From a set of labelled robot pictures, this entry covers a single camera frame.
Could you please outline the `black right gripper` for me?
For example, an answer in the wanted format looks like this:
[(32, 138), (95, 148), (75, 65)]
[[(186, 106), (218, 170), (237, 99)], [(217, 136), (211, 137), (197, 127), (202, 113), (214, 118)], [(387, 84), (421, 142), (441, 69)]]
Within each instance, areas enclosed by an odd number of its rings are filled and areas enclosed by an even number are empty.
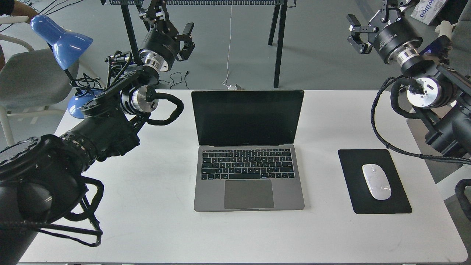
[(419, 0), (382, 0), (380, 15), (371, 19), (371, 26), (362, 26), (355, 15), (348, 14), (347, 20), (351, 25), (348, 42), (359, 54), (369, 54), (372, 47), (361, 40), (360, 34), (371, 32), (373, 48), (385, 64), (392, 64), (390, 56), (394, 50), (406, 43), (411, 43), (413, 47), (420, 47), (423, 38), (406, 19), (393, 15), (393, 20), (389, 20), (390, 10), (398, 10), (400, 14), (418, 3)]

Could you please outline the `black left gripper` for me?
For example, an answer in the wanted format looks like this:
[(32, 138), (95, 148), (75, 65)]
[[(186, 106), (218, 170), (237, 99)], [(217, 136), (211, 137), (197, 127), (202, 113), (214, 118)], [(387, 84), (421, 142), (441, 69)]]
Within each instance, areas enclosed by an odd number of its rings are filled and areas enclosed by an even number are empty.
[(167, 21), (169, 14), (165, 0), (143, 0), (139, 17), (153, 26), (139, 49), (143, 65), (158, 72), (167, 72), (172, 68), (180, 49), (182, 52), (193, 50), (195, 44), (191, 33), (195, 24), (187, 23), (180, 35), (172, 22)]

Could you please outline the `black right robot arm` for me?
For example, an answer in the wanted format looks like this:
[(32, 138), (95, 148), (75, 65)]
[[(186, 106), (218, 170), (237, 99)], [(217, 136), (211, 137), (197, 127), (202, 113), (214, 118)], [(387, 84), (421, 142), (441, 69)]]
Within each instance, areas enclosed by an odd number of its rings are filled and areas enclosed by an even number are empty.
[[(389, 77), (380, 87), (371, 108), (371, 124), (378, 140), (397, 153), (424, 160), (470, 164), (470, 80), (449, 66), (449, 37), (437, 37), (423, 51), (423, 39), (405, 18), (405, 10), (417, 0), (383, 0), (367, 25), (353, 14), (348, 42), (359, 54), (376, 50), (387, 65), (399, 64), (401, 75)], [(382, 93), (390, 87), (392, 109), (406, 119), (419, 119), (428, 129), (425, 142), (439, 156), (404, 151), (387, 142), (375, 125), (375, 110)]]

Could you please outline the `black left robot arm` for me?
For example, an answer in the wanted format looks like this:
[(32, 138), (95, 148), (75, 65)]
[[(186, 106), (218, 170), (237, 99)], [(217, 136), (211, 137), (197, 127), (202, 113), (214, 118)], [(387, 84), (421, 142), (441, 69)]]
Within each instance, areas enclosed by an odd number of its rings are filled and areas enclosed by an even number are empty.
[(1, 152), (2, 265), (17, 264), (38, 233), (100, 245), (103, 231), (95, 211), (104, 185), (83, 173), (95, 161), (138, 146), (143, 125), (164, 126), (183, 112), (180, 99), (157, 92), (152, 82), (176, 60), (190, 57), (194, 24), (179, 33), (165, 0), (137, 7), (148, 34), (139, 49), (132, 46), (113, 82), (82, 106), (84, 120), (59, 137), (31, 137)]

